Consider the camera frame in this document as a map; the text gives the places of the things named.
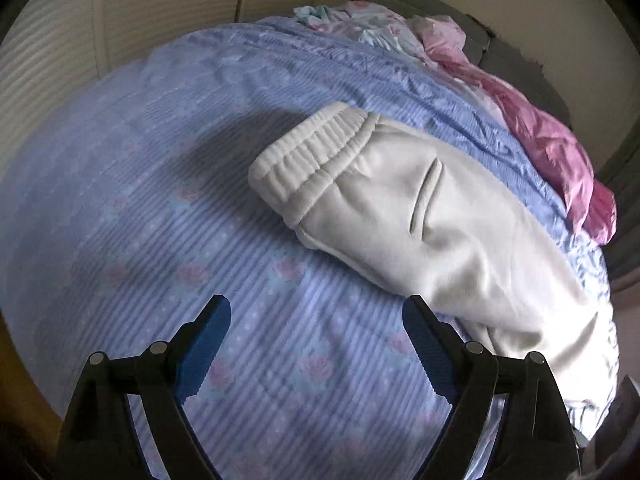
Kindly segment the light floral pillow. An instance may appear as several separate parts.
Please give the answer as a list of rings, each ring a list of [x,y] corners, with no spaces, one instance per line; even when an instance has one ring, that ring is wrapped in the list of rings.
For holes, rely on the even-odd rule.
[[[341,36],[360,44],[423,58],[424,47],[405,18],[377,3],[349,1],[342,6],[299,6],[297,21],[316,32]]]

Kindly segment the cream slatted wardrobe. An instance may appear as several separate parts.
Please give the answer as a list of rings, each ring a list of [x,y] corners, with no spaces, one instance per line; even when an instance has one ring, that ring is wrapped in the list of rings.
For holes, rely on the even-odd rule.
[[[1,165],[68,96],[192,30],[312,0],[17,0],[1,22]]]

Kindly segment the white sweatpants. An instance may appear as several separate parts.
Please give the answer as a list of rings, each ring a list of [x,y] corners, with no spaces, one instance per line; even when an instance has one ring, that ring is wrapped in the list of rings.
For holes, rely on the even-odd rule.
[[[542,353],[570,421],[596,433],[617,385],[612,304],[479,162],[336,102],[268,146],[248,182],[306,247],[422,297],[498,356]]]

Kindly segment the blue striped floral bedsheet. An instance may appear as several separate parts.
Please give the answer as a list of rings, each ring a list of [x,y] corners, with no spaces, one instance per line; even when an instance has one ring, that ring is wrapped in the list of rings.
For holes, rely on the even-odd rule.
[[[408,479],[449,408],[401,301],[303,248],[250,189],[269,144],[342,101],[469,154],[518,196],[590,296],[600,248],[521,145],[421,67],[292,18],[186,35],[62,106],[1,185],[1,307],[63,415],[89,354],[135,356],[210,296],[232,324],[186,414],[227,479]]]

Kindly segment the dark grey headboard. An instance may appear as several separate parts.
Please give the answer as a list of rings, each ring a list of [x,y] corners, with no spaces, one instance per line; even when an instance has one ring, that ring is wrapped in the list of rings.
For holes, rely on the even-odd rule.
[[[412,18],[415,15],[450,16],[466,35],[463,52],[469,61],[520,90],[536,107],[572,128],[570,111],[559,93],[544,76],[542,66],[529,61],[516,47],[500,39],[488,26],[442,0],[362,0],[382,4]]]

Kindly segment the pink pillow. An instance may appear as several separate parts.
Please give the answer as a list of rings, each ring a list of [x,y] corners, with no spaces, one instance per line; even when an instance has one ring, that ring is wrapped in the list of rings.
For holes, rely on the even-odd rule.
[[[614,193],[596,179],[591,160],[574,133],[536,107],[512,84],[472,64],[463,53],[465,32],[449,16],[414,16],[408,22],[425,54],[448,74],[485,91],[521,143],[538,174],[562,196],[572,228],[599,245],[617,229]]]

